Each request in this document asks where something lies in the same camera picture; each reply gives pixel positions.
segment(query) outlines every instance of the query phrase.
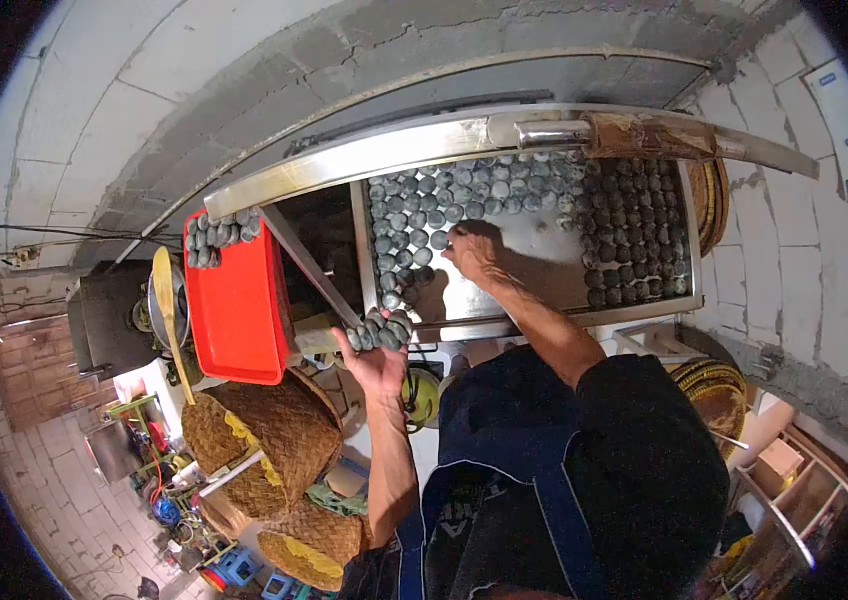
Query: woven bamboo basket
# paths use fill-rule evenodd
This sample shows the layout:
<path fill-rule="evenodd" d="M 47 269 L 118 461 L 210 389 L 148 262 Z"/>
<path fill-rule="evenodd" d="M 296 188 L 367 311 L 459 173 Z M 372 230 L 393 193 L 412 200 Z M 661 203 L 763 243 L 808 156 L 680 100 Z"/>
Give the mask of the woven bamboo basket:
<path fill-rule="evenodd" d="M 721 361 L 705 358 L 679 366 L 670 376 L 687 395 L 706 426 L 728 438 L 737 440 L 741 437 L 748 412 L 741 371 Z M 715 443 L 724 460 L 728 460 L 736 448 L 724 439 L 715 439 Z"/>
<path fill-rule="evenodd" d="M 341 589 L 345 566 L 369 544 L 366 517 L 341 516 L 304 497 L 287 518 L 257 536 L 263 556 L 303 584 Z"/>
<path fill-rule="evenodd" d="M 238 510 L 220 491 L 197 500 L 197 511 L 202 520 L 210 523 L 211 527 L 229 540 L 237 540 L 245 527 L 250 525 L 250 517 Z"/>
<path fill-rule="evenodd" d="M 315 479 L 337 462 L 341 419 L 330 399 L 295 368 L 276 386 L 228 382 L 196 392 L 181 417 L 184 439 L 207 473 L 260 446 L 264 458 L 221 486 L 228 511 L 281 522 Z"/>
<path fill-rule="evenodd" d="M 724 237 L 730 211 L 728 171 L 722 159 L 687 162 L 687 177 L 694 200 L 700 255 L 706 257 Z"/>

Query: green cloth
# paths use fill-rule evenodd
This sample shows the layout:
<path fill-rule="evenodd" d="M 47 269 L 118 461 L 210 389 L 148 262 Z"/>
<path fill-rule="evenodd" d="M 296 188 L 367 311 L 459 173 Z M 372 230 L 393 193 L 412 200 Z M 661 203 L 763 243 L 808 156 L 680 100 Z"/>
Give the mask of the green cloth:
<path fill-rule="evenodd" d="M 368 513 L 368 495 L 365 493 L 350 498 L 342 498 L 334 489 L 331 489 L 331 486 L 321 482 L 308 487 L 306 494 L 317 506 L 344 517 Z"/>

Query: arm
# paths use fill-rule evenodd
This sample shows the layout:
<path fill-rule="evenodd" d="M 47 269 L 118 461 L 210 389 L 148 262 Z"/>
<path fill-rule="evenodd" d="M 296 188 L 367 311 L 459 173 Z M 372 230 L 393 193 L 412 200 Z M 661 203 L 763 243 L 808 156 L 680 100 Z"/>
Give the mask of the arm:
<path fill-rule="evenodd" d="M 448 233 L 448 240 L 451 246 L 442 256 L 507 311 L 534 351 L 572 389 L 585 371 L 607 357 L 586 330 L 498 266 L 490 237 L 457 225 Z"/>
<path fill-rule="evenodd" d="M 371 547 L 380 548 L 391 541 L 397 526 L 418 506 L 418 472 L 401 402 L 408 349 L 405 345 L 394 352 L 379 347 L 358 354 L 344 331 L 335 328 L 332 332 L 344 366 L 364 391 L 371 446 L 367 519 L 373 535 Z"/>

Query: forearm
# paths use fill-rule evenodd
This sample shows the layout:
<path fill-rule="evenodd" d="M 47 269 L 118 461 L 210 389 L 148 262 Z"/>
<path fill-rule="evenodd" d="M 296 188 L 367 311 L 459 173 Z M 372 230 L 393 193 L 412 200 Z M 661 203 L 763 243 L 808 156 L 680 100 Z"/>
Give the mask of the forearm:
<path fill-rule="evenodd" d="M 418 472 L 399 400 L 369 397 L 366 406 L 371 446 L 367 518 L 373 534 L 371 547 L 379 548 L 387 545 L 397 526 L 416 510 Z"/>
<path fill-rule="evenodd" d="M 571 388 L 577 387 L 585 371 L 606 358 L 586 330 L 500 268 L 488 270 L 475 283 L 507 311 L 534 351 Z"/>

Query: metal table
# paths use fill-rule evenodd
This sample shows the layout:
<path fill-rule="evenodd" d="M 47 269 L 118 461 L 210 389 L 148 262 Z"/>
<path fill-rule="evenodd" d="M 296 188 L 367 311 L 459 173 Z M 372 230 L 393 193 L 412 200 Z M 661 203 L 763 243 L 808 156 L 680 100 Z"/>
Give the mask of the metal table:
<path fill-rule="evenodd" d="M 485 220 L 499 227 L 503 245 L 509 250 L 501 260 L 504 268 L 534 291 L 546 303 L 563 310 L 582 327 L 649 319 L 696 310 L 704 306 L 701 283 L 701 246 L 695 217 L 694 198 L 684 161 L 677 163 L 683 209 L 688 228 L 688 293 L 671 299 L 645 304 L 594 310 L 587 306 L 586 269 L 581 262 L 578 239 L 581 233 L 560 231 L 554 226 L 557 209 L 517 215 L 502 213 Z M 358 268 L 363 291 L 364 312 L 380 307 L 374 253 L 369 235 L 367 182 L 351 183 L 351 208 L 358 242 Z M 426 227 L 430 234 L 432 228 Z M 517 335 L 514 322 L 497 301 L 465 279 L 453 264 L 438 252 L 430 261 L 436 279 L 421 288 L 415 310 L 420 320 L 412 342 L 434 343 L 455 340 Z"/>

